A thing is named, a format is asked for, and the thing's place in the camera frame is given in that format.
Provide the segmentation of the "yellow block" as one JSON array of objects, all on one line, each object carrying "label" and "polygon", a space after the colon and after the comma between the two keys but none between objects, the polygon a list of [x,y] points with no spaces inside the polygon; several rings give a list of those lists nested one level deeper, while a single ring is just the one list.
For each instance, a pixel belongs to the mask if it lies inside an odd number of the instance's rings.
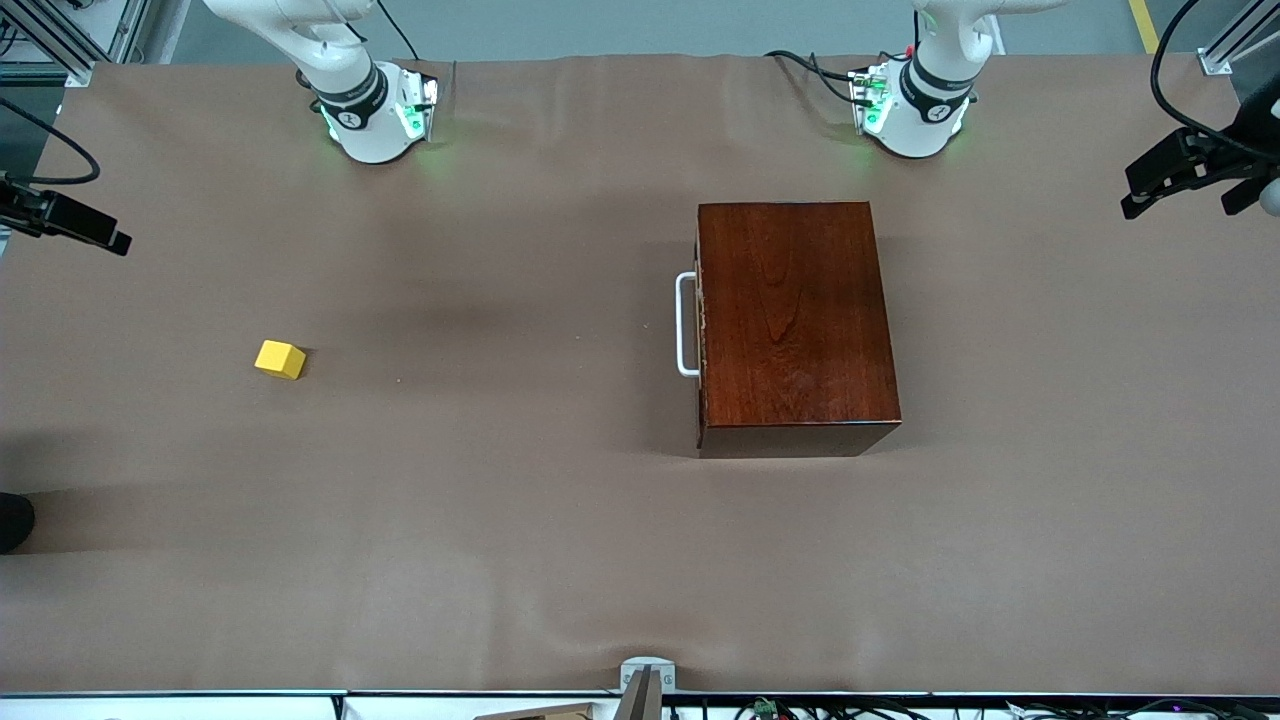
[{"label": "yellow block", "polygon": [[305,370],[306,352],[291,343],[265,340],[253,361],[253,366],[275,378],[297,380]]}]

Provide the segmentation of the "light wood drawer white handle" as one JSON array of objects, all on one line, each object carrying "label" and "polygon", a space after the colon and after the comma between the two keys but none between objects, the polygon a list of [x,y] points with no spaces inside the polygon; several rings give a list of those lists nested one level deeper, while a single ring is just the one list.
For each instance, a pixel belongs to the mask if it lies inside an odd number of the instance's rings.
[{"label": "light wood drawer white handle", "polygon": [[682,272],[673,281],[673,323],[675,323],[675,366],[681,377],[701,379],[701,351],[698,350],[695,363],[689,360],[689,331],[686,329],[686,295],[691,291],[698,299],[698,272]]}]

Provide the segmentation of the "black round object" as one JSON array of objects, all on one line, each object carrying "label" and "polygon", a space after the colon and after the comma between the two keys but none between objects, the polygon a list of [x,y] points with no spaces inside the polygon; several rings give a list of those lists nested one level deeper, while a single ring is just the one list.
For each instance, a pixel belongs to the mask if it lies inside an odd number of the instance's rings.
[{"label": "black round object", "polygon": [[0,492],[0,555],[18,550],[35,529],[35,506],[23,495]]}]

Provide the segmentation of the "dark brown wooden cabinet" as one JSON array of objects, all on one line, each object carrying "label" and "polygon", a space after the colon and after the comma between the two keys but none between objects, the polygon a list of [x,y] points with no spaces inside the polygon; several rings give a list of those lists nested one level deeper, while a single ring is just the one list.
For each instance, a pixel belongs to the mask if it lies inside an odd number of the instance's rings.
[{"label": "dark brown wooden cabinet", "polygon": [[902,424],[870,204],[698,209],[698,452],[852,457]]}]

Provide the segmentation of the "brown table cloth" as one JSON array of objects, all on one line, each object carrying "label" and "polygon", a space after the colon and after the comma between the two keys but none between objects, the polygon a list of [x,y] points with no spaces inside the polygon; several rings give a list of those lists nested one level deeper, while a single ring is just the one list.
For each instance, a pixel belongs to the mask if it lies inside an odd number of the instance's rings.
[{"label": "brown table cloth", "polygon": [[[0,691],[1280,694],[1280,219],[1128,222],[1142,56],[1005,56],[900,161],[760,56],[435,65],[351,161],[285,67],[109,67],[58,127],[133,234],[0,260]],[[703,460],[704,202],[872,205],[902,425]],[[297,380],[253,366],[302,348]]]}]

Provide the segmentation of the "brown cardboard piece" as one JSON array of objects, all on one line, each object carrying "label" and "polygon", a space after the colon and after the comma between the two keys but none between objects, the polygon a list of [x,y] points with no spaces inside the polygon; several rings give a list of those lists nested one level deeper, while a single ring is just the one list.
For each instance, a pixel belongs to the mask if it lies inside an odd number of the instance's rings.
[{"label": "brown cardboard piece", "polygon": [[595,707],[593,702],[553,705],[483,714],[474,720],[595,720]]}]

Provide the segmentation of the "aluminium frame post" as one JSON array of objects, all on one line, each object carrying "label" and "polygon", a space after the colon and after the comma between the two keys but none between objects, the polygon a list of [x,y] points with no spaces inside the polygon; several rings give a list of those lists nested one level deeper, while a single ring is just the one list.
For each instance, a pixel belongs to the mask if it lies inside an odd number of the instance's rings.
[{"label": "aluminium frame post", "polygon": [[155,0],[0,0],[0,81],[84,87],[140,53]]},{"label": "aluminium frame post", "polygon": [[1280,42],[1280,0],[1245,0],[1243,8],[1196,55],[1206,76],[1230,76],[1233,61]]}]

